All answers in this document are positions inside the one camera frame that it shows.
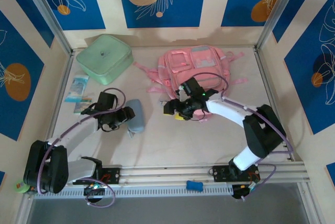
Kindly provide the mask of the grey pencil case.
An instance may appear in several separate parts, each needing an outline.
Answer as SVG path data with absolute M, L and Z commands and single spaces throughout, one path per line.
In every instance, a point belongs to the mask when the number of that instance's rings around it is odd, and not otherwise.
M 137 133 L 142 133 L 145 128 L 145 119 L 143 113 L 142 103 L 138 99 L 132 99 L 126 102 L 126 105 L 130 107 L 135 116 L 127 122 L 128 134 L 130 138 Z

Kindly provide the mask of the small card pack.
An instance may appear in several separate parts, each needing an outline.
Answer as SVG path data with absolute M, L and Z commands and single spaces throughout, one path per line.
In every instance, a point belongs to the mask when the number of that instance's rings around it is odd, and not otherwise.
M 90 97 L 83 97 L 80 101 L 75 103 L 73 113 L 80 114 L 85 109 L 87 109 L 92 103 L 92 98 Z

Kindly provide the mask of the pink student backpack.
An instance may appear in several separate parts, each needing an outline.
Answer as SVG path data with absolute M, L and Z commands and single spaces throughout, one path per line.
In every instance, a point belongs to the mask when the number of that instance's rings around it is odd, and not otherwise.
M 231 85 L 230 62 L 244 54 L 223 52 L 213 46 L 197 46 L 184 49 L 170 50 L 158 60 L 158 66 L 150 69 L 139 63 L 134 65 L 143 70 L 153 82 L 159 83 L 161 88 L 150 88 L 150 92 L 167 93 L 172 99 L 184 101 L 189 98 L 181 88 L 181 84 L 194 77 L 204 92 L 209 89 L 218 91 L 220 96 Z M 196 110 L 191 120 L 206 120 L 211 113 Z

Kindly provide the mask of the blue tissue pack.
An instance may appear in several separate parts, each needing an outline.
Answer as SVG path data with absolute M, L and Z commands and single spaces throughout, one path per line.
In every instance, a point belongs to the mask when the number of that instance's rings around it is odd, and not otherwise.
M 77 103 L 83 98 L 89 76 L 88 75 L 76 75 L 73 78 L 70 90 L 65 98 L 67 103 Z

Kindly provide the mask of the mint green zipper pouch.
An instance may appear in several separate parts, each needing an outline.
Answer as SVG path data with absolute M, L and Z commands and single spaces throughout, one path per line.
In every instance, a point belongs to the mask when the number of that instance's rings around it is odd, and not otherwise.
M 132 49 L 123 41 L 111 35 L 101 35 L 81 51 L 76 60 L 90 78 L 108 85 L 133 63 L 133 55 Z

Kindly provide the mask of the small blue sponge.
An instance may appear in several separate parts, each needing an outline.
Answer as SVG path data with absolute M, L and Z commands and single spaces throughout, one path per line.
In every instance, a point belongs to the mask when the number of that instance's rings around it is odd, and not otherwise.
M 202 192 L 204 190 L 204 185 L 202 182 L 186 181 L 186 189 L 188 191 Z

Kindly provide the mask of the black controller board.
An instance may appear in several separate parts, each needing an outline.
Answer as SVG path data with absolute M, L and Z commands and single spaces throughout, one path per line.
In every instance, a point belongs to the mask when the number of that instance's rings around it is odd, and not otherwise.
M 85 200 L 91 204 L 95 204 L 105 196 L 105 188 L 100 184 L 94 183 L 84 188 Z
M 241 185 L 233 185 L 233 198 L 234 199 L 245 199 L 252 191 L 254 191 L 257 188 L 257 186 L 250 186 L 246 184 Z

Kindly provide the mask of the green tape roll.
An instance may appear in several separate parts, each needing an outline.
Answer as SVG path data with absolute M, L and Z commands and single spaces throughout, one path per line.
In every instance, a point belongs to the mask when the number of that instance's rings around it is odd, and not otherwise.
M 23 180 L 19 180 L 14 185 L 14 190 L 17 193 L 27 193 L 30 190 L 30 186 L 27 185 Z

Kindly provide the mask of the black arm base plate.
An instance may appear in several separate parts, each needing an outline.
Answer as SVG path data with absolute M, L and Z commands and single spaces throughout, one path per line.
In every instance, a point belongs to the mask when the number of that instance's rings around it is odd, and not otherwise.
M 215 165 L 212 167 L 215 182 L 256 182 L 260 181 L 259 170 L 251 165 L 244 171 L 234 165 Z
M 98 174 L 94 173 L 93 178 L 108 185 L 118 185 L 120 180 L 120 171 L 120 167 L 103 167 Z M 89 183 L 94 183 L 94 181 L 81 179 L 74 181 L 72 184 L 88 185 Z

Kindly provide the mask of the aluminium table edge rail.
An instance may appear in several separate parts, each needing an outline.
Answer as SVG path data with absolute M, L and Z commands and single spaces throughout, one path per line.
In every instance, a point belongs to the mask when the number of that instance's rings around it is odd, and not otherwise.
M 303 162 L 280 162 L 278 164 L 259 163 L 259 182 L 308 182 L 310 180 Z M 120 167 L 120 180 L 118 185 L 140 184 L 172 184 L 187 180 L 200 182 L 215 182 L 212 167 L 210 166 L 167 166 L 167 167 Z M 256 182 L 219 182 L 231 184 L 250 184 Z

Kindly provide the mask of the aluminium frame post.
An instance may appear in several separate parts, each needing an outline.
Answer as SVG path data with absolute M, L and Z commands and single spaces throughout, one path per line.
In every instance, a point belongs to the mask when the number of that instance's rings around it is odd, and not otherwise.
M 45 22 L 53 32 L 54 36 L 58 40 L 59 44 L 61 45 L 62 49 L 69 55 L 72 55 L 72 48 L 63 33 L 63 30 L 55 17 L 50 5 L 48 4 L 47 0 L 33 0 L 34 4 L 38 8 L 40 14 L 44 18 Z
M 305 0 L 276 0 L 256 42 L 256 52 L 259 52 L 265 46 L 269 38 L 274 38 L 275 43 L 281 41 L 304 2 Z

